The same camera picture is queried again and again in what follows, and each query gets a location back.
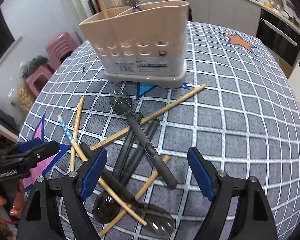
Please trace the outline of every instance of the tablecloth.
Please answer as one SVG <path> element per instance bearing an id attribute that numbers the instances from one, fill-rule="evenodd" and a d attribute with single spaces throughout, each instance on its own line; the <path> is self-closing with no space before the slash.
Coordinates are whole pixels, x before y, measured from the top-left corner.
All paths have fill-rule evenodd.
<path id="1" fill-rule="evenodd" d="M 287 79 L 264 44 L 257 38 L 220 26 L 189 22 L 187 29 L 186 86 L 207 88 L 186 102 L 165 112 L 152 142 L 161 155 L 171 156 L 168 167 L 178 186 L 168 191 L 156 180 L 141 201 L 164 208 L 176 220 L 177 229 L 169 237 L 144 230 L 126 215 L 105 239 L 192 240 L 202 223 L 210 202 L 201 195 L 187 164 L 186 152 L 196 146 L 204 158 L 230 176 L 255 175 L 263 186 L 272 208 L 279 239 L 286 239 L 300 219 L 300 109 Z M 154 88 L 137 99 L 137 84 L 110 83 L 104 68 L 88 41 L 80 45 L 58 68 L 34 103 L 19 140 L 32 138 L 45 113 L 45 140 L 69 144 L 57 114 L 61 113 L 73 130 L 76 107 L 84 95 L 78 141 L 89 146 L 127 126 L 123 116 L 114 114 L 110 93 L 124 89 L 133 98 L 133 111 L 144 116 L 188 92 L 187 89 Z M 106 146 L 107 168 L 112 169 L 123 143 Z M 66 153 L 48 178 L 69 171 Z M 76 160 L 76 167 L 81 164 Z M 127 188 L 135 194 L 152 167 L 140 162 Z M 92 218 L 97 194 L 85 202 L 86 210 L 99 232 L 103 225 Z M 234 219 L 237 199 L 233 198 L 221 239 L 226 239 Z M 74 239 L 62 199 L 58 199 L 66 236 Z"/>

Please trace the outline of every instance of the orange star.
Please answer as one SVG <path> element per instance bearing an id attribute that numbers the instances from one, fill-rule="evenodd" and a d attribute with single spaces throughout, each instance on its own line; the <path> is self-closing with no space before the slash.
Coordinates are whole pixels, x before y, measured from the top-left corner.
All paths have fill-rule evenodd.
<path id="1" fill-rule="evenodd" d="M 255 46 L 253 46 L 252 44 L 246 42 L 238 34 L 236 34 L 236 35 L 230 35 L 230 34 L 227 34 L 227 33 L 223 33 L 223 35 L 229 38 L 229 44 L 241 45 L 247 51 L 249 51 L 249 52 L 251 52 L 251 53 L 254 54 L 254 52 L 253 52 L 253 50 L 251 48 L 255 48 Z"/>

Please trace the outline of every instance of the oven handle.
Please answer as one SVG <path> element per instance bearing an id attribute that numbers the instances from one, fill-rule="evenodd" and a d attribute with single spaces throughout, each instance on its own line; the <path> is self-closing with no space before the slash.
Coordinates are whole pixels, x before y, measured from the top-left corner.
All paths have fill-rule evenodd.
<path id="1" fill-rule="evenodd" d="M 273 29 L 276 33 L 278 33 L 279 35 L 281 35 L 282 37 L 284 37 L 287 41 L 289 41 L 293 46 L 298 46 L 298 44 L 291 39 L 287 34 L 285 34 L 283 31 L 281 31 L 280 29 L 278 29 L 276 26 L 272 25 L 270 22 L 268 22 L 265 19 L 260 18 L 260 20 L 264 21 L 264 23 L 271 29 Z"/>

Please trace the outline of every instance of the pink chair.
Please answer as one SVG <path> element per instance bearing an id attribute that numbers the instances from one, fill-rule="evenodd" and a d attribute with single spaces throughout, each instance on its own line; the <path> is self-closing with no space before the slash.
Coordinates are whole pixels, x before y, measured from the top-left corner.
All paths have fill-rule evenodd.
<path id="1" fill-rule="evenodd" d="M 72 52 L 78 47 L 78 44 L 70 36 L 69 33 L 62 33 L 55 37 L 46 46 L 51 67 L 56 71 L 64 60 L 71 55 Z"/>
<path id="2" fill-rule="evenodd" d="M 31 74 L 27 79 L 26 83 L 32 91 L 32 93 L 38 97 L 41 90 L 52 77 L 53 73 L 48 69 L 47 66 L 41 65 L 33 74 Z"/>

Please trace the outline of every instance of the barcode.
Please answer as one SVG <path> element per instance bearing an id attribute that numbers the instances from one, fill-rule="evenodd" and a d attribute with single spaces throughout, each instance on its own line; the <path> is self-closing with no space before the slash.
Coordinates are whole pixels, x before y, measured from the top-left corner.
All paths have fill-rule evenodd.
<path id="1" fill-rule="evenodd" d="M 125 72 L 134 72 L 134 68 L 132 66 L 119 66 L 120 71 Z"/>

